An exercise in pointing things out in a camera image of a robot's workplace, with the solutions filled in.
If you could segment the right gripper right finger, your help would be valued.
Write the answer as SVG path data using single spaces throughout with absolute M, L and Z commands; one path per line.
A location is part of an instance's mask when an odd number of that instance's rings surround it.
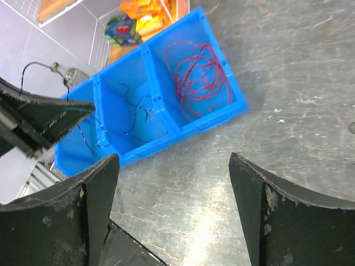
M 354 202 L 299 186 L 237 153 L 229 173 L 252 265 L 354 264 Z

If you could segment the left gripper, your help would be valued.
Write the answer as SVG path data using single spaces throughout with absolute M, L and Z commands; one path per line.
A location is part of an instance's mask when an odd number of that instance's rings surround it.
M 1 155 L 16 147 L 40 158 L 93 111 L 91 102 L 21 92 L 1 79 Z

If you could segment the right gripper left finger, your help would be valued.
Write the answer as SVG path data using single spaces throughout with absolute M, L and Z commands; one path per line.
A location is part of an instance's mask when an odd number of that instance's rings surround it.
M 119 175 L 111 154 L 1 205 L 1 265 L 98 265 Z

